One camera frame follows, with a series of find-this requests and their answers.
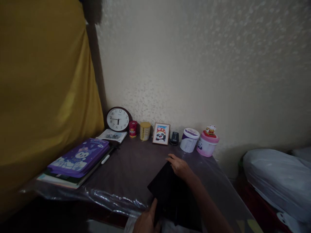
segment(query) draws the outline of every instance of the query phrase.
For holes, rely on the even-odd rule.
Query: yellow curtain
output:
[[[104,123],[78,0],[1,0],[0,28],[3,214],[24,202],[25,182]]]

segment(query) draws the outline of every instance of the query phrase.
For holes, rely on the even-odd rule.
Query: white canister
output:
[[[200,133],[192,128],[185,128],[184,134],[181,138],[180,148],[184,152],[193,152],[195,145],[197,144]]]

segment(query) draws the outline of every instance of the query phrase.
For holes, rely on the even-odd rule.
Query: cartoon panda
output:
[[[156,141],[165,141],[165,138],[165,129],[158,127],[155,136]]]
[[[199,140],[198,148],[199,148],[200,150],[202,149],[202,141],[201,141],[201,140]]]

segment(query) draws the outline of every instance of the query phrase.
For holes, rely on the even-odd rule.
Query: white pen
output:
[[[101,164],[104,164],[108,159],[109,159],[110,155],[107,155],[101,162]]]

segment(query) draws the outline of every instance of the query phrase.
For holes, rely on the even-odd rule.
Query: white plastic bag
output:
[[[243,159],[248,181],[273,207],[311,222],[311,163],[272,149],[251,150]]]

